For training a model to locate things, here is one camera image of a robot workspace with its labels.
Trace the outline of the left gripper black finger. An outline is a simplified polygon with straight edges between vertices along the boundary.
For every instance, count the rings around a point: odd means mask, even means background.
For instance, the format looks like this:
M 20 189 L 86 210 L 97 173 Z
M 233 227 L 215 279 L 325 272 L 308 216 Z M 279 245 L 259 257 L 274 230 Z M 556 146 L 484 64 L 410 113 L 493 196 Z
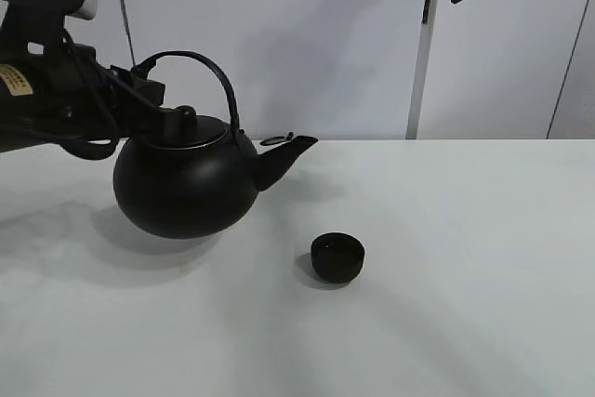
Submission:
M 164 104 L 164 84 L 144 79 L 125 68 L 115 65 L 112 65 L 110 70 L 119 81 L 123 82 L 125 86 L 130 87 L 136 94 L 143 97 L 153 106 L 161 107 Z

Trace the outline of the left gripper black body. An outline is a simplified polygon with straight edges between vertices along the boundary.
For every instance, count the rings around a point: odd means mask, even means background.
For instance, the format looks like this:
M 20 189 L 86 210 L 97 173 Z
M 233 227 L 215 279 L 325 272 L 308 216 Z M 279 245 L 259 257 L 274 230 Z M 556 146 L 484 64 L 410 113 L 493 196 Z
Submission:
M 156 63 L 127 70 L 147 79 Z M 27 54 L 29 139 L 175 139 L 179 109 L 156 107 L 124 85 L 90 46 Z

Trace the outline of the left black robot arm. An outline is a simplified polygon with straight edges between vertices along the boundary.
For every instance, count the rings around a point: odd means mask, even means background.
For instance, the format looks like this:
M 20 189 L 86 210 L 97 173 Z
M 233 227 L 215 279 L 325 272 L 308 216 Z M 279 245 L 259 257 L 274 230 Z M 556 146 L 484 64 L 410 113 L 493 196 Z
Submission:
M 163 105 L 165 87 L 96 60 L 91 46 L 48 55 L 1 57 L 1 149 L 53 143 L 85 160 L 110 157 L 121 139 L 171 137 L 180 113 Z

